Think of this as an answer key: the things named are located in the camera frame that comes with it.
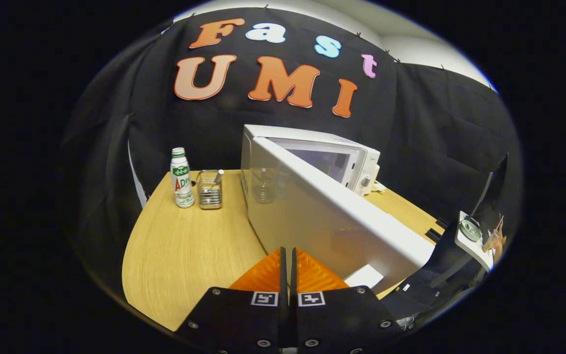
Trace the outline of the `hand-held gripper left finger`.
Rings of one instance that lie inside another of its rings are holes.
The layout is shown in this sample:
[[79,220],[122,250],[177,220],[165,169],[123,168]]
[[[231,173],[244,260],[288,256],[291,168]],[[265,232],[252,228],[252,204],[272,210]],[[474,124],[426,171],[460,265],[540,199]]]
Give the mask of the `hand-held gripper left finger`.
[[207,289],[175,336],[197,354],[278,354],[289,314],[286,278],[279,247],[231,287]]

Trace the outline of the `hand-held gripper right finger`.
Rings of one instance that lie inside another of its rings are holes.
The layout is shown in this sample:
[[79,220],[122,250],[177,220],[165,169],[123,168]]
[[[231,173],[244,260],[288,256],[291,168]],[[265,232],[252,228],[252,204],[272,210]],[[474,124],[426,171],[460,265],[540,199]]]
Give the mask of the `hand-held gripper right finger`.
[[298,354],[386,354],[404,334],[368,286],[340,284],[298,247],[290,279],[289,345]]

